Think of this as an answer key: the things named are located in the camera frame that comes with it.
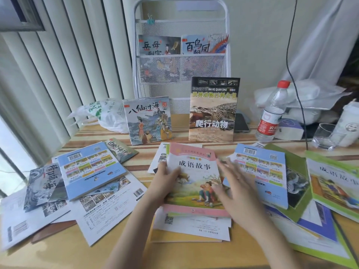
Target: crocodile picture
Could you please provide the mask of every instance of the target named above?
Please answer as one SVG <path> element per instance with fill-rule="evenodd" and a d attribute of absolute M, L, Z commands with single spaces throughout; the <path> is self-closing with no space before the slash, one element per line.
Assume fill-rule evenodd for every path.
<path fill-rule="evenodd" d="M 197 120 L 226 121 L 226 130 L 234 129 L 237 103 L 224 103 L 210 108 L 192 106 L 190 111 L 190 124 Z"/>

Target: wooden table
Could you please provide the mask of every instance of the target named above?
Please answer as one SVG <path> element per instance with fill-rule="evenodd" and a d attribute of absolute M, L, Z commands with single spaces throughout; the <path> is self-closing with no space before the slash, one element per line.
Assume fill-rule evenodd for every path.
<path fill-rule="evenodd" d="M 189 143 L 188 115 L 173 115 L 173 139 L 170 141 Z M 220 158 L 233 153 L 236 143 L 251 144 L 256 142 L 255 127 L 248 134 L 235 134 L 234 143 L 203 143 L 205 148 L 213 149 Z M 127 134 L 107 131 L 100 126 L 87 126 L 77 133 L 60 151 L 69 152 L 111 137 L 130 145 Z M 304 155 L 304 142 L 275 141 L 290 152 L 299 156 Z M 145 186 L 149 186 L 153 175 L 147 169 L 158 149 L 159 142 L 138 145 L 134 148 L 140 153 L 124 166 L 131 171 Z M 332 152 L 317 150 L 322 155 L 336 160 L 359 165 L 359 147 L 338 148 Z M 343 228 L 345 235 L 351 242 L 355 253 L 359 253 L 359 225 L 345 217 L 334 213 L 335 218 Z M 36 244 L 29 240 L 0 254 L 1 269 L 77 269 L 101 268 L 118 240 L 127 219 L 119 223 L 101 240 L 89 247 L 77 225 L 72 226 Z M 303 253 L 298 253 L 306 264 L 305 268 L 344 268 Z M 240 226 L 234 224 L 231 228 L 231 242 L 206 243 L 147 243 L 143 268 L 151 269 L 179 269 L 179 268 L 269 268 L 267 260 L 256 241 Z"/>

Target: black cable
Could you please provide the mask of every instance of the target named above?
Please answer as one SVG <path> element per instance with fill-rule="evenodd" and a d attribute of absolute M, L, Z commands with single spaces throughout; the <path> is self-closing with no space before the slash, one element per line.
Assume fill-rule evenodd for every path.
<path fill-rule="evenodd" d="M 302 110 L 302 116 L 303 116 L 303 124 L 304 124 L 304 138 L 306 139 L 306 149 L 308 150 L 308 138 L 307 138 L 307 126 L 306 126 L 306 119 L 304 117 L 304 110 L 303 110 L 303 106 L 302 106 L 302 102 L 299 99 L 299 95 L 298 95 L 298 90 L 297 90 L 297 86 L 295 84 L 294 78 L 289 70 L 289 66 L 288 66 L 288 50 L 289 50 L 289 45 L 290 45 L 290 38 L 292 37 L 292 31 L 293 31 L 293 24 L 294 24 L 294 18 L 295 18 L 295 12 L 297 11 L 297 3 L 298 0 L 295 0 L 295 6 L 294 6 L 294 13 L 293 13 L 293 19 L 292 19 L 292 25 L 290 26 L 290 33 L 289 33 L 289 39 L 288 39 L 288 46 L 287 46 L 287 53 L 285 55 L 285 64 L 287 66 L 287 70 L 288 73 L 290 75 L 290 78 L 292 79 L 293 85 L 294 85 L 294 89 L 295 89 L 295 93 L 297 95 L 297 99 L 300 105 L 300 109 Z"/>

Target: metal rack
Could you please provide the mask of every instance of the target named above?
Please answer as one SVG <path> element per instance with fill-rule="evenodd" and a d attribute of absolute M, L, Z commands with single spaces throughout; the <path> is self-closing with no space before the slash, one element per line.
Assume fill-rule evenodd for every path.
<path fill-rule="evenodd" d="M 136 9 L 144 1 L 208 1 L 208 0 L 137 0 Z M 231 59 L 230 44 L 225 54 L 199 55 L 139 55 L 137 37 L 139 34 L 150 36 L 182 36 L 196 34 L 229 34 L 229 15 L 223 0 L 216 0 L 223 8 L 225 16 L 221 18 L 192 18 L 156 20 L 148 24 L 146 20 L 136 19 L 133 26 L 136 46 L 132 56 L 132 73 L 136 98 L 170 96 L 171 113 L 182 114 L 190 112 L 190 94 L 192 76 L 230 77 Z M 142 67 L 144 64 L 163 66 L 170 64 L 178 72 L 174 77 L 168 77 L 166 70 L 153 68 L 154 75 L 146 75 Z"/>

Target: bottle label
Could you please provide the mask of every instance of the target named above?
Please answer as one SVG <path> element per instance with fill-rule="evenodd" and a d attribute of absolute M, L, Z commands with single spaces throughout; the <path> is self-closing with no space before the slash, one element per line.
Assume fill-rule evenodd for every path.
<path fill-rule="evenodd" d="M 261 122 L 258 125 L 258 132 L 267 136 L 274 135 L 282 115 L 283 113 L 274 114 L 264 110 Z"/>

